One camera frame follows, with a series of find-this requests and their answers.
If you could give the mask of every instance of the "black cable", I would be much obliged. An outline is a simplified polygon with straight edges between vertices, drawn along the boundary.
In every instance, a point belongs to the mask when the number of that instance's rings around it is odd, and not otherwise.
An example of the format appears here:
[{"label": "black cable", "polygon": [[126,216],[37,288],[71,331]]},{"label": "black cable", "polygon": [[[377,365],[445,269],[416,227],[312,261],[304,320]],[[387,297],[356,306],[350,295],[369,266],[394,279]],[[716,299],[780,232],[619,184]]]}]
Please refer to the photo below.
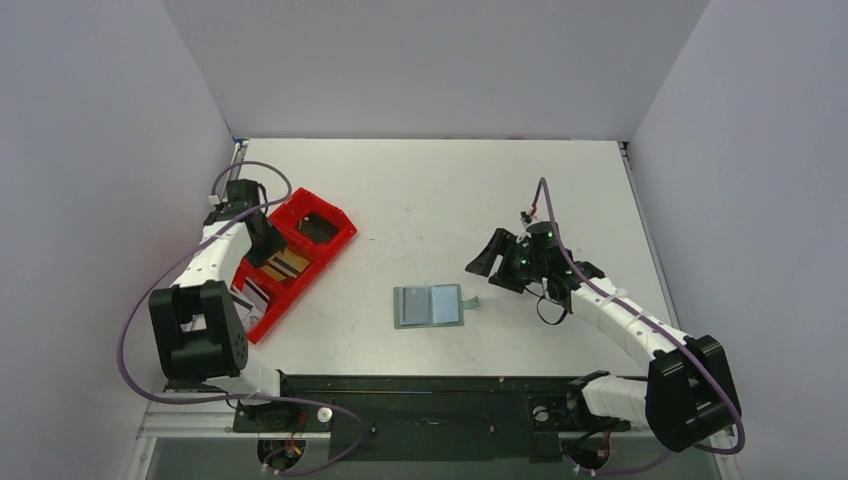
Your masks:
[{"label": "black cable", "polygon": [[[262,192],[262,198],[264,199],[264,200],[262,200],[262,203],[268,203],[268,190],[265,189],[265,185],[262,185],[260,183],[259,184],[259,191]],[[266,216],[268,215],[268,208],[269,207],[270,207],[269,205],[265,206],[265,215]]]},{"label": "black cable", "polygon": [[539,311],[539,305],[542,303],[542,300],[547,300],[547,299],[545,297],[539,297],[539,300],[536,300],[536,315],[539,316],[539,319],[542,320],[543,322],[545,322],[545,324],[550,325],[552,327],[562,323],[562,321],[565,320],[565,316],[568,315],[568,309],[563,307],[562,308],[562,314],[559,316],[559,318],[555,322],[549,322],[549,321],[545,320],[545,317],[542,316],[542,312]]},{"label": "black cable", "polygon": [[529,293],[530,295],[533,295],[536,298],[544,298],[544,295],[539,295],[538,293],[534,292],[533,290],[530,290],[527,287],[524,287],[524,291]]},{"label": "black cable", "polygon": [[584,433],[583,436],[579,437],[577,440],[575,440],[573,442],[566,443],[565,444],[566,448],[564,450],[565,453],[570,453],[575,449],[586,450],[585,448],[580,446],[581,443],[585,442],[586,440],[588,440],[593,435],[597,435],[601,432],[606,432],[607,430],[611,430],[611,429],[615,428],[619,423],[621,423],[621,420],[615,419],[615,420],[612,420],[612,421],[607,422],[605,424],[602,424],[599,427],[595,427],[592,430],[589,430],[588,432]]}]

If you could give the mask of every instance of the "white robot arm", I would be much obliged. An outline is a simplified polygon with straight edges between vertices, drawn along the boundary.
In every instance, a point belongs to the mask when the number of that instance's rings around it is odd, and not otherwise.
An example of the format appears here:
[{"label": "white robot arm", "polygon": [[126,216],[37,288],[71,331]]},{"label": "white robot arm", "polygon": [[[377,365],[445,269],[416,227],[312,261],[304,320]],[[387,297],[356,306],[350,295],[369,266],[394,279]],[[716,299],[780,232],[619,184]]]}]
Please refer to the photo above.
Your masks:
[{"label": "white robot arm", "polygon": [[[726,403],[689,359],[691,354],[704,366],[738,411],[739,400],[721,344],[710,336],[694,339],[644,312],[594,265],[566,259],[551,222],[531,218],[522,215],[526,231],[521,236],[503,228],[495,230],[489,244],[465,270],[489,277],[496,257],[501,256],[489,283],[516,293],[523,293],[530,283],[541,284],[545,298],[565,309],[563,315],[572,313],[595,325],[648,374],[647,381],[607,372],[587,375],[574,382],[580,395],[571,402],[572,412],[647,426],[675,452],[732,425]],[[658,329],[687,352],[680,351]]]}]

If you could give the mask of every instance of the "white panel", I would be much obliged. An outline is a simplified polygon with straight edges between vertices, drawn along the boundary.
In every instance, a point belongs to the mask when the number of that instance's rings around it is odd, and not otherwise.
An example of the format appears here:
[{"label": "white panel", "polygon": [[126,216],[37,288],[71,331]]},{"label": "white panel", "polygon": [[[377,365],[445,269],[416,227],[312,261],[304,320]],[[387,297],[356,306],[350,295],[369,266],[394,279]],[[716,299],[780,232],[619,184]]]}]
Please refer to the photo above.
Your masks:
[{"label": "white panel", "polygon": [[[196,244],[232,142],[159,2],[0,11],[0,476],[123,478],[145,402],[119,326]],[[148,324],[130,367],[161,386]]]},{"label": "white panel", "polygon": [[707,0],[165,0],[241,136],[627,140]]},{"label": "white panel", "polygon": [[848,471],[846,18],[713,0],[631,144],[680,325],[727,349],[749,478]]}]

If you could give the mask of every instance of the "screw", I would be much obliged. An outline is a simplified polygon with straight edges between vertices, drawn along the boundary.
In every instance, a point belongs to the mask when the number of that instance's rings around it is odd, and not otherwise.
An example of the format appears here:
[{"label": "screw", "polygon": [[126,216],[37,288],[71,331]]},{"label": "screw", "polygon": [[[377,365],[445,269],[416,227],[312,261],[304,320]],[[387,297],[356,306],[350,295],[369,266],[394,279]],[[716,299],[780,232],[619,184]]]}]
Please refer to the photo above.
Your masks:
[{"label": "screw", "polygon": [[321,423],[327,423],[330,419],[333,418],[333,411],[327,407],[321,407],[318,409],[318,421]]}]

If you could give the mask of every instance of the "wire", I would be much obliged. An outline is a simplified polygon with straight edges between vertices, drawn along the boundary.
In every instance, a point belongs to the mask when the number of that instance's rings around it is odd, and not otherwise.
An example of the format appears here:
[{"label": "wire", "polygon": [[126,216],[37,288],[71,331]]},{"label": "wire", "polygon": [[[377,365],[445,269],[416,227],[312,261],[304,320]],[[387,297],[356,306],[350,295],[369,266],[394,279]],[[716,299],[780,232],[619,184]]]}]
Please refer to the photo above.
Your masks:
[{"label": "wire", "polygon": [[279,175],[280,178],[283,179],[283,182],[286,184],[286,187],[287,187],[286,194],[282,198],[279,198],[277,200],[273,200],[273,201],[270,201],[270,202],[266,202],[264,204],[256,205],[254,207],[251,207],[251,208],[243,211],[242,213],[236,215],[235,217],[233,217],[233,219],[231,219],[223,227],[221,227],[221,229],[218,230],[214,235],[211,235],[208,239],[200,242],[200,244],[198,244],[197,246],[195,246],[194,248],[189,250],[189,252],[187,252],[185,255],[183,255],[179,260],[174,262],[173,265],[171,265],[164,272],[162,272],[162,274],[153,283],[151,283],[149,287],[147,287],[147,289],[144,291],[144,293],[139,297],[139,299],[133,305],[132,309],[130,310],[129,314],[127,315],[127,318],[124,320],[123,326],[121,327],[121,332],[120,332],[120,335],[118,337],[118,348],[117,348],[117,352],[116,352],[117,363],[118,363],[118,371],[121,374],[121,378],[123,378],[124,382],[127,384],[127,386],[130,387],[130,389],[132,389],[135,393],[137,393],[141,397],[143,397],[147,400],[150,400],[151,402],[164,403],[164,404],[167,404],[167,405],[197,405],[197,404],[208,403],[208,402],[219,402],[221,400],[244,400],[244,399],[247,399],[247,398],[250,398],[252,400],[262,400],[262,401],[266,401],[266,402],[287,402],[287,403],[294,403],[294,404],[298,404],[298,405],[311,405],[311,406],[315,406],[315,407],[326,407],[326,408],[329,408],[333,411],[342,413],[342,414],[350,417],[356,423],[358,423],[360,426],[362,426],[362,435],[353,444],[351,444],[348,448],[343,450],[341,453],[339,453],[335,457],[327,460],[325,463],[322,463],[321,465],[318,465],[316,467],[313,467],[313,468],[310,468],[310,469],[307,469],[307,470],[303,470],[303,471],[300,471],[300,472],[297,472],[297,473],[280,472],[280,475],[282,475],[282,476],[307,475],[307,474],[317,472],[319,470],[322,470],[322,469],[332,465],[333,463],[343,459],[344,457],[349,455],[352,451],[354,451],[365,440],[365,438],[367,438],[368,432],[370,431],[368,426],[365,424],[365,421],[363,421],[362,418],[360,418],[358,415],[356,415],[355,413],[351,412],[350,410],[348,410],[344,407],[340,407],[338,405],[332,405],[332,404],[324,403],[324,402],[318,402],[318,401],[315,401],[315,400],[308,400],[308,399],[305,399],[305,398],[273,397],[273,396],[265,395],[265,394],[261,394],[261,393],[260,394],[250,394],[250,395],[248,395],[248,394],[212,395],[212,396],[209,396],[209,397],[202,397],[202,398],[160,397],[160,396],[153,394],[151,392],[148,392],[147,390],[142,388],[135,381],[135,379],[132,378],[132,376],[129,373],[129,370],[127,369],[126,359],[124,358],[124,348],[125,348],[125,343],[126,343],[126,340],[127,340],[127,332],[129,331],[130,324],[132,323],[133,318],[138,313],[138,309],[141,308],[141,304],[144,303],[144,300],[150,295],[150,293],[156,288],[156,286],[159,285],[159,283],[161,283],[165,279],[165,277],[167,277],[177,267],[181,266],[184,262],[191,259],[197,252],[200,252],[201,250],[203,250],[204,248],[206,248],[210,244],[212,244],[212,242],[217,240],[218,237],[222,233],[224,233],[227,230],[229,230],[230,228],[232,228],[233,225],[237,224],[243,218],[245,218],[248,215],[251,215],[255,212],[258,212],[262,208],[269,207],[269,206],[272,206],[272,205],[279,205],[279,204],[285,202],[286,200],[288,200],[288,198],[291,196],[291,193],[292,193],[291,182],[289,181],[288,177],[286,177],[283,172],[281,172],[278,168],[276,168],[274,166],[268,165],[266,163],[255,162],[255,161],[244,161],[244,162],[234,163],[234,164],[230,165],[229,167],[227,167],[226,169],[224,169],[224,171],[222,171],[220,174],[218,174],[218,177],[215,179],[215,183],[212,187],[212,192],[213,193],[215,192],[217,185],[218,185],[218,182],[220,181],[221,178],[223,178],[223,176],[228,171],[230,171],[233,168],[236,168],[238,166],[241,166],[241,165],[259,165],[259,166],[265,167],[265,168],[273,171],[274,173]]},{"label": "wire", "polygon": [[545,320],[545,317],[542,316],[542,312],[539,310],[539,305],[541,305],[542,300],[547,300],[547,298],[539,297],[539,299],[536,300],[536,315],[539,316],[539,319],[541,319],[546,325],[550,325],[552,327],[557,326],[560,323],[562,323],[562,321],[565,320],[565,316],[568,315],[568,309],[563,307],[562,315],[560,315],[559,318],[555,322],[549,322],[549,321]]},{"label": "wire", "polygon": [[592,430],[589,430],[588,432],[584,433],[583,436],[579,437],[577,440],[566,444],[567,448],[566,448],[565,453],[568,453],[569,451],[577,449],[577,448],[582,448],[582,447],[580,447],[581,443],[585,442],[586,440],[588,440],[592,436],[603,432],[604,430],[612,431],[612,429],[615,428],[615,426],[618,425],[619,423],[621,423],[621,420],[614,419],[610,422],[607,422],[607,423],[600,425],[600,427],[595,427]]},{"label": "wire", "polygon": [[[268,190],[265,188],[265,185],[259,184],[259,191],[262,192],[262,201],[264,203],[268,203]],[[263,212],[266,216],[268,215],[268,206],[265,206],[265,211]]]},{"label": "wire", "polygon": [[[734,445],[733,447],[730,447],[730,448],[715,448],[715,447],[710,447],[710,446],[706,446],[706,445],[696,444],[695,448],[697,448],[699,450],[703,450],[705,452],[722,454],[722,455],[734,455],[734,454],[737,454],[740,451],[742,451],[742,449],[745,447],[745,427],[742,425],[742,417],[739,414],[739,410],[736,408],[736,405],[733,404],[733,401],[730,400],[730,397],[727,395],[727,392],[725,392],[724,389],[721,388],[721,385],[718,384],[718,381],[715,379],[715,377],[713,377],[712,374],[710,374],[710,372],[704,366],[704,364],[702,364],[701,361],[698,360],[697,357],[695,357],[695,354],[690,352],[689,349],[687,349],[682,343],[680,343],[680,341],[678,339],[676,339],[670,333],[666,332],[665,329],[662,328],[661,326],[657,325],[656,322],[654,322],[653,320],[643,316],[640,312],[636,311],[636,309],[633,308],[632,306],[630,306],[627,302],[624,302],[623,300],[619,299],[618,297],[610,298],[611,296],[610,296],[609,293],[604,291],[604,289],[602,289],[601,287],[595,285],[595,283],[592,282],[592,280],[590,280],[586,276],[586,274],[583,272],[583,270],[580,268],[580,266],[578,266],[574,262],[574,260],[571,258],[571,255],[568,254],[568,249],[566,249],[565,244],[562,241],[562,235],[559,232],[559,225],[557,224],[556,218],[554,216],[554,207],[553,207],[553,202],[551,201],[550,191],[548,190],[548,182],[547,182],[547,180],[545,180],[545,177],[540,178],[539,184],[536,186],[536,195],[533,198],[532,208],[533,209],[536,208],[536,203],[539,201],[539,194],[543,190],[545,192],[545,204],[548,208],[548,217],[551,221],[551,227],[552,227],[552,230],[554,232],[554,237],[556,238],[557,246],[559,246],[560,252],[562,252],[562,255],[565,257],[566,262],[568,262],[569,268],[571,268],[571,270],[574,271],[577,274],[578,277],[580,277],[580,280],[582,280],[583,283],[585,283],[586,285],[589,286],[589,288],[591,288],[592,290],[597,292],[598,295],[611,300],[613,303],[615,303],[616,305],[620,306],[621,308],[626,310],[628,313],[633,315],[637,320],[641,321],[645,325],[648,325],[653,330],[656,330],[663,337],[665,337],[666,340],[671,342],[672,345],[674,345],[684,356],[686,356],[686,358],[690,362],[692,362],[692,365],[695,366],[695,368],[704,377],[704,379],[707,381],[707,383],[710,385],[710,387],[712,387],[712,389],[715,390],[716,394],[718,394],[721,401],[724,402],[724,404],[727,406],[728,410],[730,411],[730,416],[733,418],[733,423],[736,424],[736,429],[737,429],[737,432],[738,432],[736,445]],[[662,463],[663,461],[665,461],[668,458],[669,455],[671,455],[670,452],[668,454],[665,454],[665,455],[659,457],[657,460],[661,460],[659,463]],[[656,465],[659,465],[659,463],[657,463],[656,461],[651,462],[650,464],[645,466],[645,467],[647,467],[645,470],[649,470],[649,469],[655,467]],[[622,470],[622,473],[635,473],[635,472]]]},{"label": "wire", "polygon": [[589,468],[581,467],[577,462],[574,461],[573,458],[571,458],[571,455],[569,455],[567,453],[565,454],[565,458],[567,458],[568,461],[571,462],[572,465],[574,465],[576,468],[578,468],[581,472],[591,473],[593,476],[594,475],[630,475],[630,474],[634,474],[634,473],[643,473],[643,472],[647,472],[648,470],[650,470],[654,467],[661,465],[663,462],[668,460],[670,457],[671,457],[671,450],[666,450],[665,453],[663,453],[662,455],[657,457],[656,460],[654,460],[653,462],[651,462],[647,465],[642,465],[641,467],[619,468],[619,469],[616,469],[616,470],[592,470],[592,469],[589,469]]},{"label": "wire", "polygon": [[545,296],[544,296],[544,295],[539,295],[538,293],[534,292],[533,290],[530,290],[530,289],[529,289],[529,288],[527,288],[527,287],[524,287],[524,291],[525,291],[525,292],[527,292],[527,293],[529,293],[530,295],[533,295],[533,296],[534,296],[534,297],[536,297],[536,298],[545,298]]},{"label": "wire", "polygon": [[303,412],[300,412],[300,415],[298,415],[297,427],[295,427],[294,430],[292,430],[292,434],[289,437],[289,446],[298,455],[303,455],[303,452],[301,452],[300,449],[297,448],[297,445],[294,444],[294,434],[297,433],[301,428],[303,428],[304,425],[306,425],[306,414],[303,413]]}]

